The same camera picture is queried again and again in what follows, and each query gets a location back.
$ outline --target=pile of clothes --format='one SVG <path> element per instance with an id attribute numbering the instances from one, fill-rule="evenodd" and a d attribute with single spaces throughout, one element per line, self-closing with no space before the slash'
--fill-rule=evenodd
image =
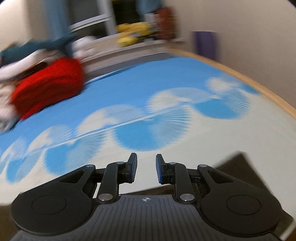
<path id="1" fill-rule="evenodd" d="M 83 70 L 68 57 L 71 34 L 55 41 L 13 45 L 0 52 L 0 133 L 83 89 Z"/>

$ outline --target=mattress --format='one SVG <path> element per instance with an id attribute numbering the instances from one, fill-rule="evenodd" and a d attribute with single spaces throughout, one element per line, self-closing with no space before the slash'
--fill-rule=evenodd
<path id="1" fill-rule="evenodd" d="M 247 84 L 191 58 L 148 62 L 90 81 L 0 136 L 0 202 L 85 164 L 127 161 L 131 152 L 136 179 L 120 193 L 159 186 L 158 153 L 196 168 L 239 150 L 295 218 L 287 190 L 296 183 L 284 181 L 296 171 L 286 165 L 295 146 L 295 119 Z"/>

